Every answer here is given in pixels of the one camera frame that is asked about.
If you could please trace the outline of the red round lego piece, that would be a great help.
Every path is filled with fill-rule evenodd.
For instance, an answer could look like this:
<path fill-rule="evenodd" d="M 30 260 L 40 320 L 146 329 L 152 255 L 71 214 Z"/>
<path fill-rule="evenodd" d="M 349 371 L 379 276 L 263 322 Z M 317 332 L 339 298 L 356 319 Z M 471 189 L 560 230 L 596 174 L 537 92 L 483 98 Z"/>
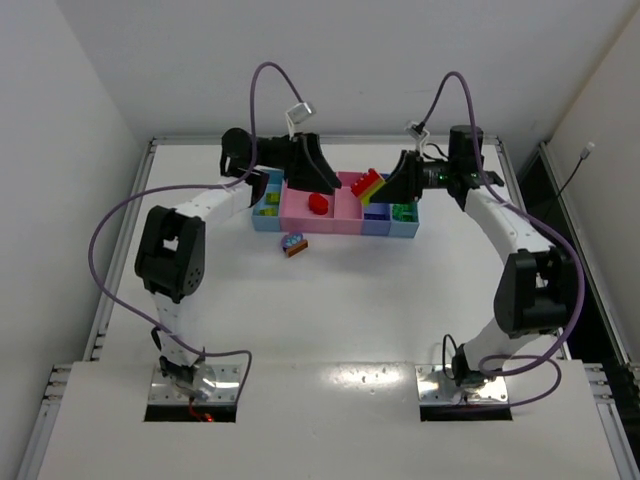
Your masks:
<path fill-rule="evenodd" d="M 329 200 L 319 193 L 311 193 L 308 197 L 308 208 L 314 215 L 323 216 L 329 212 Z"/>

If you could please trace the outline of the multicolour lego block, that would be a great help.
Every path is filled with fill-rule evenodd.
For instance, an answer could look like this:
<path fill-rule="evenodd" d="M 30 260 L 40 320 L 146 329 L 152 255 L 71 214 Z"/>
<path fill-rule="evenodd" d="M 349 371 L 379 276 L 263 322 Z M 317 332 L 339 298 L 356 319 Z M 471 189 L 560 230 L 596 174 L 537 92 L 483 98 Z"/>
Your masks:
<path fill-rule="evenodd" d="M 351 193 L 366 207 L 370 204 L 371 197 L 379 191 L 386 181 L 375 169 L 370 168 L 351 184 Z"/>

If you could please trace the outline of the purple lego brick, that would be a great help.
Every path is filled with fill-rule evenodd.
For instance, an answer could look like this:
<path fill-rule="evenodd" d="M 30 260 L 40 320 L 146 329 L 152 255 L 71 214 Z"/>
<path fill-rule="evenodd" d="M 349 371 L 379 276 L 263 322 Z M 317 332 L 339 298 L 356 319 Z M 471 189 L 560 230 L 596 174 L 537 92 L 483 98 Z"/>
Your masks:
<path fill-rule="evenodd" d="M 367 221 L 388 221 L 388 215 L 382 213 L 364 213 L 364 220 Z"/>

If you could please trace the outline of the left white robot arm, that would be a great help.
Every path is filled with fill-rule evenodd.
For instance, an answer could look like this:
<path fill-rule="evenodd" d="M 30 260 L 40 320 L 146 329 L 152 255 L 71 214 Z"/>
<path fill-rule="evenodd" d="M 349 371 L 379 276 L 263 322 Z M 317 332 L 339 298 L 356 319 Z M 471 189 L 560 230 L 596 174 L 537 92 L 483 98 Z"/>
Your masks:
<path fill-rule="evenodd" d="M 152 337 L 161 372 L 193 397 L 214 386 L 213 369 L 196 344 L 199 315 L 194 304 L 205 277 L 207 235 L 256 205 L 275 170 L 300 191 L 331 194 L 342 185 L 317 134 L 253 139 L 232 128 L 221 140 L 220 174 L 237 185 L 206 190 L 175 207 L 155 206 L 147 214 L 134 271 L 156 307 Z"/>

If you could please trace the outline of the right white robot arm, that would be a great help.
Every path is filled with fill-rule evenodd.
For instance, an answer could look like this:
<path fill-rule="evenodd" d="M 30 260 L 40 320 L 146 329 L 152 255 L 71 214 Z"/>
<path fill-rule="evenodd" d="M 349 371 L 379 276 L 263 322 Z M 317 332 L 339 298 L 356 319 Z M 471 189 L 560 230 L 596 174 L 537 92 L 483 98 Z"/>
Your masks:
<path fill-rule="evenodd" d="M 516 212 L 502 179 L 485 170 L 484 158 L 475 153 L 483 140 L 480 128 L 452 127 L 448 152 L 438 160 L 424 155 L 429 135 L 422 124 L 412 122 L 407 131 L 415 149 L 402 151 L 371 202 L 416 203 L 423 191 L 444 189 L 482 229 L 503 263 L 491 321 L 456 347 L 445 370 L 458 386 L 477 385 L 495 377 L 524 345 L 567 327 L 580 296 L 570 277 L 575 263 Z"/>

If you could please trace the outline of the yellow lego brick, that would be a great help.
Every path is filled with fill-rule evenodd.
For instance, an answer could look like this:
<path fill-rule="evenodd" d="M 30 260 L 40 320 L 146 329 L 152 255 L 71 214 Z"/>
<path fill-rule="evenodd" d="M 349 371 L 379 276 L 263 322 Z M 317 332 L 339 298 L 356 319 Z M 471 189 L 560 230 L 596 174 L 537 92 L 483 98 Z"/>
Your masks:
<path fill-rule="evenodd" d="M 265 195 L 265 204 L 271 206 L 278 206 L 280 203 L 280 194 L 278 192 L 268 192 Z"/>

